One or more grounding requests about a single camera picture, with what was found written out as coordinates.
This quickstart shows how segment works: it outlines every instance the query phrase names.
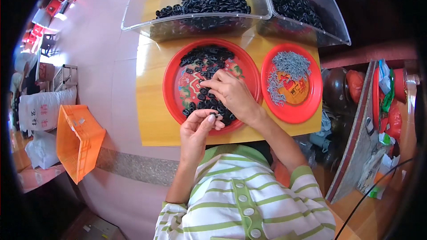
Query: red plastic bag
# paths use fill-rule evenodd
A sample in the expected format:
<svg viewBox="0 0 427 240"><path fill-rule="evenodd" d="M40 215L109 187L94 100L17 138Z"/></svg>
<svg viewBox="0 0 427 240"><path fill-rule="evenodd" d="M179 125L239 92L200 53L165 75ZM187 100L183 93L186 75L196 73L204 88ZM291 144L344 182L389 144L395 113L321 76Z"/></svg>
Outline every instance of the red plastic bag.
<svg viewBox="0 0 427 240"><path fill-rule="evenodd" d="M402 116L399 112L398 102L393 99L389 109L389 122L390 128L386 129L386 133L396 140L399 140L402 129Z"/></svg>
<svg viewBox="0 0 427 240"><path fill-rule="evenodd" d="M346 74L348 89L353 101L358 104L362 93L364 77L360 72L349 70Z"/></svg>

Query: tile floor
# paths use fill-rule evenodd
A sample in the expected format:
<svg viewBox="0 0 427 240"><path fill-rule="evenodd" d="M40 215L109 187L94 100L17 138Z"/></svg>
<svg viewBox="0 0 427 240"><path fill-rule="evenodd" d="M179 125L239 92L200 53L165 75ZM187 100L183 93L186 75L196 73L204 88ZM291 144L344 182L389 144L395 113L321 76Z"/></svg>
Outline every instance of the tile floor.
<svg viewBox="0 0 427 240"><path fill-rule="evenodd" d="M137 123L135 80L138 46L151 42L120 28L128 0L76 0L54 18L59 32L55 65L78 66L80 104L107 130L103 147L134 155L179 160L179 147L143 147Z"/></svg>

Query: chinese character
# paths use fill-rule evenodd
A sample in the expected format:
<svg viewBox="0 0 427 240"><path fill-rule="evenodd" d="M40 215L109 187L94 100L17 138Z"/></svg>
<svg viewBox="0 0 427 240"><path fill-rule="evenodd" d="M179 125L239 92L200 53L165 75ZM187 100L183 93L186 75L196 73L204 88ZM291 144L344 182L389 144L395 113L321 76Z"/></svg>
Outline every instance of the chinese character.
<svg viewBox="0 0 427 240"><path fill-rule="evenodd" d="M46 104L40 106L40 114L41 115L47 114L47 105Z"/></svg>

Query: shirt button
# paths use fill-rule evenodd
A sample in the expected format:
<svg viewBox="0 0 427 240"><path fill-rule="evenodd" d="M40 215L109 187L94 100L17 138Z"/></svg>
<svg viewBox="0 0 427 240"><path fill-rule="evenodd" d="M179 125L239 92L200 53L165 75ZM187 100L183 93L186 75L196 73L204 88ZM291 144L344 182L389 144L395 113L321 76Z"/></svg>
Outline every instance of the shirt button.
<svg viewBox="0 0 427 240"><path fill-rule="evenodd" d="M242 201L242 202L246 202L248 200L248 197L244 196L244 195L240 195L239 196L239 200Z"/></svg>
<svg viewBox="0 0 427 240"><path fill-rule="evenodd" d="M246 216L251 216L254 213L254 209L253 208L247 208L243 211L243 214Z"/></svg>
<svg viewBox="0 0 427 240"><path fill-rule="evenodd" d="M258 229L253 229L253 230L251 231L251 236L252 236L253 238L260 238L260 237L261 237L261 231L260 231L260 230L258 230Z"/></svg>

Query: orange basket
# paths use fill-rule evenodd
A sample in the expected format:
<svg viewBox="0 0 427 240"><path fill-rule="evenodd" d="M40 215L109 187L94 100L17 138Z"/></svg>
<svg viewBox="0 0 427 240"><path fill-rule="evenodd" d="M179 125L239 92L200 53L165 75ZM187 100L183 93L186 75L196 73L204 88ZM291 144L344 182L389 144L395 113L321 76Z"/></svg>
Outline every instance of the orange basket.
<svg viewBox="0 0 427 240"><path fill-rule="evenodd" d="M97 162L105 129L85 105L61 105L56 132L56 153L77 184Z"/></svg>

